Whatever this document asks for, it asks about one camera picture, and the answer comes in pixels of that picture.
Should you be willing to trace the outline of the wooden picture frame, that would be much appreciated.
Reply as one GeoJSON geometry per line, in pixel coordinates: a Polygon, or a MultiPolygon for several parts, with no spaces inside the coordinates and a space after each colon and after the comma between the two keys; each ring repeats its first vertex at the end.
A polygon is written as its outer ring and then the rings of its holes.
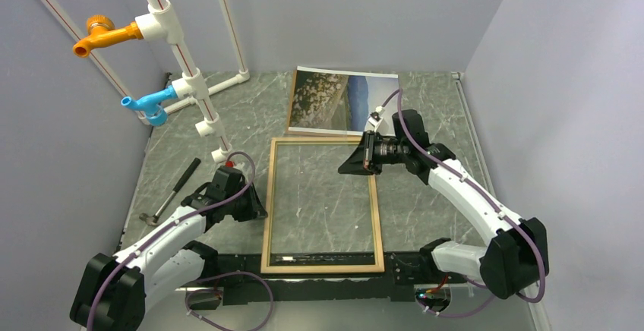
{"type": "Polygon", "coordinates": [[[359,141],[356,136],[272,139],[263,274],[385,270],[376,179],[337,171],[359,141]]]}

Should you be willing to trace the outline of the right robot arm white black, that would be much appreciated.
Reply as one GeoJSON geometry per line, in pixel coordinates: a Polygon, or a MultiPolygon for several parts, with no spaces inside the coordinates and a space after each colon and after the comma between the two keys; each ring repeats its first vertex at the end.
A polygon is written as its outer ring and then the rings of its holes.
{"type": "Polygon", "coordinates": [[[372,112],[358,146],[337,169],[343,175],[379,175],[385,165],[402,165],[438,191],[471,223],[484,241],[476,247],[440,238],[419,251],[418,271],[429,282],[448,273],[480,281],[493,295],[507,299],[549,273],[544,224],[524,219],[481,187],[442,143],[432,143],[414,109],[393,114],[393,134],[382,135],[379,111],[372,112]]]}

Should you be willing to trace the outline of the white pvc pipe stand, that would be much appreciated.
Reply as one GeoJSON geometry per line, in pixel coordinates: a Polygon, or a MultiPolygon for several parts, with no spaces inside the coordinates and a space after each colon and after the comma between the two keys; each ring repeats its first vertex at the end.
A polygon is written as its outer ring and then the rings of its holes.
{"type": "MultiPolygon", "coordinates": [[[[86,24],[83,30],[80,29],[78,25],[73,23],[71,17],[56,0],[40,1],[51,15],[61,24],[61,26],[71,35],[74,44],[87,36],[86,24]]],[[[216,150],[212,151],[211,156],[217,165],[222,165],[225,161],[232,160],[234,156],[234,146],[226,135],[223,121],[216,112],[210,97],[215,93],[248,81],[250,73],[240,49],[240,44],[231,19],[231,13],[227,1],[218,0],[218,2],[223,20],[228,29],[229,38],[231,40],[238,66],[238,72],[236,75],[218,84],[207,86],[204,75],[189,52],[185,42],[185,34],[182,29],[181,19],[176,14],[174,6],[170,0],[147,0],[147,14],[137,16],[133,21],[137,23],[144,39],[132,40],[159,40],[163,41],[170,47],[172,54],[181,69],[182,75],[178,80],[174,80],[170,83],[170,85],[175,89],[178,98],[168,99],[162,102],[161,105],[167,112],[168,116],[169,114],[177,112],[185,107],[192,105],[197,106],[203,118],[195,125],[195,128],[201,137],[214,137],[218,147],[216,150]]],[[[89,58],[106,76],[122,98],[125,96],[132,97],[123,81],[116,76],[115,72],[108,66],[97,51],[98,49],[94,49],[86,58],[89,58]]],[[[145,119],[142,111],[133,112],[143,123],[151,125],[145,119]]]]}

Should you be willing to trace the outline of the landscape photo print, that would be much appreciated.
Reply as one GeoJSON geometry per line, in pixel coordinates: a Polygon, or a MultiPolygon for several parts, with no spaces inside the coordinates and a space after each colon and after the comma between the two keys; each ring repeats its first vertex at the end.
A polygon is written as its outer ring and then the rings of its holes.
{"type": "Polygon", "coordinates": [[[357,136],[365,129],[392,135],[397,74],[338,71],[298,66],[286,131],[316,136],[357,136]]]}

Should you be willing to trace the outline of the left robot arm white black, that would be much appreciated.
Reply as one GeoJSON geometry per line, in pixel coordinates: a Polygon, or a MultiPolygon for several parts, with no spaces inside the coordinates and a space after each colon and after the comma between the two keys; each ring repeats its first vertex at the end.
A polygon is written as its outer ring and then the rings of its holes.
{"type": "Polygon", "coordinates": [[[145,237],[116,254],[92,257],[71,304],[71,321],[88,330],[136,330],[177,288],[212,283],[221,273],[219,253],[198,238],[227,216],[237,222],[267,216],[253,181],[230,165],[219,167],[145,237]]]}

